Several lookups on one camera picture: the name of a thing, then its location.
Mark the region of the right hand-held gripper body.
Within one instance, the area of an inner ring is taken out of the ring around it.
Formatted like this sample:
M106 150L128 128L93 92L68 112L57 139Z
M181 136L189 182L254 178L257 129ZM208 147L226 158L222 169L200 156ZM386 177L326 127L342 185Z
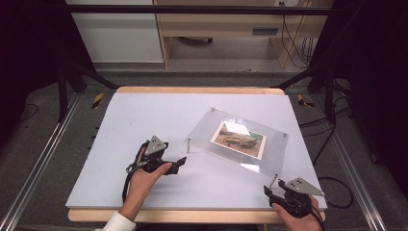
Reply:
M298 177L285 183L287 190L283 189L283 196L273 194L269 197L269 205L281 205L292 217L304 218L312 213L311 195L325 196L325 193Z

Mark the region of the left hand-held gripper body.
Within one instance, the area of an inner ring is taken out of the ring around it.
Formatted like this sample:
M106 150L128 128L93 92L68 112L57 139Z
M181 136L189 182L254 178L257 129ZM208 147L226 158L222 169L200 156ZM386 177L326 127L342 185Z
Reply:
M138 158L138 166L146 172L153 172L160 166L167 164L167 161L162 159L167 146L167 142L162 142L159 138L153 136L150 141L141 146L144 152Z

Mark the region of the clear acrylic photo frame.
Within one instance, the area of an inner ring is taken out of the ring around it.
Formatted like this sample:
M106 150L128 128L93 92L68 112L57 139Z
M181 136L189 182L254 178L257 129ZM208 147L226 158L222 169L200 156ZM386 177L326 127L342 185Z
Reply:
M288 134L286 138L283 138L283 134L286 133L237 115L231 115L217 108L215 108L214 112L211 112L211 109L199 120L186 137L186 140L191 139L191 145L218 155L241 167L264 174L267 177L274 177L275 173L278 176L281 174L289 140ZM257 160L211 143L211 138L222 121L243 124L250 131L265 135L267 141L262 159Z

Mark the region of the person's right hand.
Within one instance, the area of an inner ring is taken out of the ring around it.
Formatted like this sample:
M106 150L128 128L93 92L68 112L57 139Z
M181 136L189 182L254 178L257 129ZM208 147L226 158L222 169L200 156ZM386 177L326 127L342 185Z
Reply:
M316 212L315 216L309 214L304 218L295 218L277 203L273 203L272 208L290 231L323 231L320 222L317 220L318 212Z

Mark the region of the person's left hand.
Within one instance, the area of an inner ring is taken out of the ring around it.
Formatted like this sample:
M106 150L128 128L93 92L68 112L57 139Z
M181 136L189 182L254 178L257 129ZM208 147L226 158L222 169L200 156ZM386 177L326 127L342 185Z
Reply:
M151 173L145 172L143 169L137 169L130 180L126 200L118 212L125 218L134 221L145 198L149 195L158 179L170 167L170 163L163 164Z

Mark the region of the landscape photo with white border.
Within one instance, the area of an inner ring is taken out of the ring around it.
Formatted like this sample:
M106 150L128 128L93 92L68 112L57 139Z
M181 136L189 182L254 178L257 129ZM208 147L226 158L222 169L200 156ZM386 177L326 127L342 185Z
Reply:
M222 121L211 138L211 143L257 160L262 159L266 141L265 135L232 121Z

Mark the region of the yellow black floor tape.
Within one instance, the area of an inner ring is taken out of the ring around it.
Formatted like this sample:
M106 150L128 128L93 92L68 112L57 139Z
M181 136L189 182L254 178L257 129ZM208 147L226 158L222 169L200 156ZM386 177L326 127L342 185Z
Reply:
M98 108L103 96L104 96L103 92L97 93L97 95L95 96L94 101L92 103L92 106L91 106L92 109L97 109Z
M305 106L305 107L308 107L308 108L315 108L314 103L310 103L310 102L308 103L308 102L304 101L302 94L297 95L297 102L298 102L298 105L300 105L300 106Z

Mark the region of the black metal stand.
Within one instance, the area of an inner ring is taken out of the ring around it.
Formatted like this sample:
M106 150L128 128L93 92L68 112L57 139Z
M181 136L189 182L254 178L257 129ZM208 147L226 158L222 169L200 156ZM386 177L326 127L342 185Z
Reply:
M326 62L318 62L316 64L310 65L308 68L302 72L296 74L293 78L278 84L275 86L276 89L285 90L294 83L305 79L306 77L311 77L307 90L310 93L316 93L325 87L324 91L324 115L331 124L336 121L333 105L333 92L334 92L334 70L331 64Z
M69 84L75 92L83 92L87 88L83 76L88 76L111 90L117 90L119 88L119 85L103 78L97 74L95 70L91 70L74 62L64 62L58 70L59 122L61 122L68 113L66 84Z

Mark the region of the white cabinet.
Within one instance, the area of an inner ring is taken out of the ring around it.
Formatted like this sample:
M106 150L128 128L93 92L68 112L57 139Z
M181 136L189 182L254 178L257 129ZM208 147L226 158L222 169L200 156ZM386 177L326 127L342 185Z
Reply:
M94 63L161 63L154 13L74 13L72 15Z

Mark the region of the black curtain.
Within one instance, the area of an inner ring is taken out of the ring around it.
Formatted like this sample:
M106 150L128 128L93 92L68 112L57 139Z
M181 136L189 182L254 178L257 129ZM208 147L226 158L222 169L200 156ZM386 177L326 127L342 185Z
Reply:
M350 106L371 150L408 198L408 0L334 0L313 61L351 85Z
M66 0L0 0L0 145L12 134L28 95L57 81L62 60L93 70Z

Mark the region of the wooden desk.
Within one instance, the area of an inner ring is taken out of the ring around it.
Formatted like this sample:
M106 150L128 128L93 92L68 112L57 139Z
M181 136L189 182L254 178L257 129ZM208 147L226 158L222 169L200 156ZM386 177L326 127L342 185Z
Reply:
M323 7L334 0L152 0L156 6L241 6L241 7ZM169 40L176 37L265 37L270 40L282 67L298 51L300 39L318 39L325 24L324 15L263 14L180 14L158 13L163 52L170 53Z

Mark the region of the black horizontal bar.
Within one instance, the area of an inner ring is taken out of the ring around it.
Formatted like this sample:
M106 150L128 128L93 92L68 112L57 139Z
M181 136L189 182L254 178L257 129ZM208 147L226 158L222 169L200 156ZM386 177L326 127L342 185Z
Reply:
M147 5L66 5L71 13L185 13L185 14L284 14L329 15L330 8L233 7L233 6L147 6Z

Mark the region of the aluminium floor rail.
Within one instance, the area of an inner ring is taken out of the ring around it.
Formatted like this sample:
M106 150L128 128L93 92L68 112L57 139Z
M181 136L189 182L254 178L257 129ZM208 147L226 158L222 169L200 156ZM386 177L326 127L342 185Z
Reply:
M34 167L26 178L24 185L15 198L11 208L0 221L0 231L13 231L21 218L28 202L30 201L38 182L48 166L49 161L54 155L54 152L68 126L72 116L74 115L78 103L82 97L81 93L73 93L72 98L67 106L67 112L63 118L57 123L46 145L42 149Z
M339 95L334 97L334 124L323 113L323 98L315 95L312 99L319 119L310 135L310 139L317 143L312 160L318 180L326 191L327 229L389 231L362 175L364 166L353 160L353 152L364 149L346 99Z

